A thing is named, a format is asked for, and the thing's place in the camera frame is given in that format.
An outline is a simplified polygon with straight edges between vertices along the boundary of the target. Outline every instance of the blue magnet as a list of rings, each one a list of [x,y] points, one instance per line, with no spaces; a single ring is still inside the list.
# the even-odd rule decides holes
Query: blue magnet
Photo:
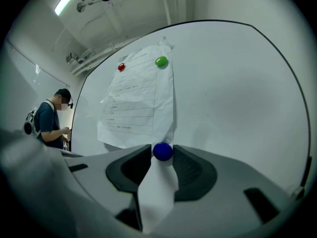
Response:
[[[167,143],[158,143],[153,148],[155,158],[160,161],[168,161],[173,156],[173,149]]]

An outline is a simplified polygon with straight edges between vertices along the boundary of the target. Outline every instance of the blue t-shirt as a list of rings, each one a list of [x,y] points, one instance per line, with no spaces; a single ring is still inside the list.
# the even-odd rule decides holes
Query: blue t-shirt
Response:
[[[39,131],[40,129],[41,132],[60,129],[56,109],[54,109],[53,111],[48,103],[43,102],[35,114],[34,124],[36,131]],[[39,135],[38,139],[45,143],[47,146],[63,149],[64,141],[62,135],[51,142],[45,142],[42,139],[41,134]]]

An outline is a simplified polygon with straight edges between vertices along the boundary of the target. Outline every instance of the backpack strap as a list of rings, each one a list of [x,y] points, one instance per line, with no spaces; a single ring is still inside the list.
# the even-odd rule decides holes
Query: backpack strap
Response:
[[[52,104],[52,102],[50,102],[50,101],[43,101],[42,103],[47,103],[47,104],[49,104],[50,105],[50,107],[53,109],[53,111],[55,110],[55,108],[54,108],[54,105]],[[36,137],[38,137],[39,135],[40,135],[40,133],[41,133],[41,130],[39,129],[39,131],[35,131],[34,132],[34,135],[36,136]]]

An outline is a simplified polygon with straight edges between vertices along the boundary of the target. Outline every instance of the backpack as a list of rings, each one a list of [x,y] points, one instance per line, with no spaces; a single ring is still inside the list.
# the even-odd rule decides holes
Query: backpack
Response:
[[[50,107],[54,111],[54,105],[50,101],[44,101],[44,102],[49,104]],[[36,115],[37,110],[38,110],[37,108],[34,108],[34,109],[32,109],[30,111],[30,113],[27,115],[27,117],[25,119],[24,126],[23,126],[23,129],[22,129],[22,131],[24,133],[26,133],[27,135],[32,135],[32,136],[35,136],[36,138],[41,133],[41,130],[36,131],[36,128],[35,128],[35,115]]]

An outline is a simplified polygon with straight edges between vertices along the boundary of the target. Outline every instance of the paper sheet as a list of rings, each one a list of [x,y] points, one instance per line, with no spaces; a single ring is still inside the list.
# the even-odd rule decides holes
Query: paper sheet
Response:
[[[158,57],[168,63],[157,66]],[[122,59],[98,121],[98,140],[128,148],[173,140],[173,71],[171,47],[164,39]]]

